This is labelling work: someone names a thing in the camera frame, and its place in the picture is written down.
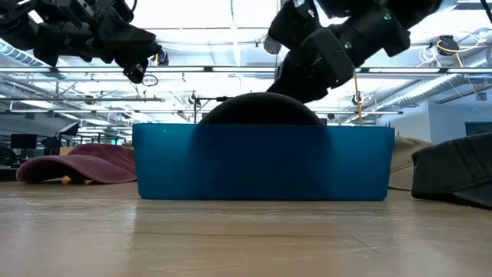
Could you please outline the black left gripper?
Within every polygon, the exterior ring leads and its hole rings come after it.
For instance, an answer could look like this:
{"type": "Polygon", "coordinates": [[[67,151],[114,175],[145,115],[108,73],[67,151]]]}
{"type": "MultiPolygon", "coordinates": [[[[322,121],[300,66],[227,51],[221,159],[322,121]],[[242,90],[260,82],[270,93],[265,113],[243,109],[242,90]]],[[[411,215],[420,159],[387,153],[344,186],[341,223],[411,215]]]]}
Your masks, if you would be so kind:
{"type": "Polygon", "coordinates": [[[148,57],[157,54],[161,46],[156,35],[134,26],[113,29],[99,28],[83,22],[44,22],[38,25],[34,56],[50,66],[56,66],[61,55],[78,56],[86,62],[99,58],[116,63],[123,74],[135,84],[141,84],[148,67],[148,57]]]}

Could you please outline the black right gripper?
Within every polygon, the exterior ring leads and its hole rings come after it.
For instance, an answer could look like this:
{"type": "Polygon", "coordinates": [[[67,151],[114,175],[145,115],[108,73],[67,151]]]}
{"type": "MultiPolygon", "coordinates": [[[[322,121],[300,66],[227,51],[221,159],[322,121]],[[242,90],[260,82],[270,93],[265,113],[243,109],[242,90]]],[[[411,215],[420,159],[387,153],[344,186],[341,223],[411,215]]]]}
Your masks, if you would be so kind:
{"type": "Polygon", "coordinates": [[[312,102],[349,81],[355,69],[381,49],[381,17],[352,16],[338,25],[317,25],[306,38],[311,55],[305,71],[298,55],[289,51],[279,65],[274,83],[268,88],[297,101],[312,102]]]}

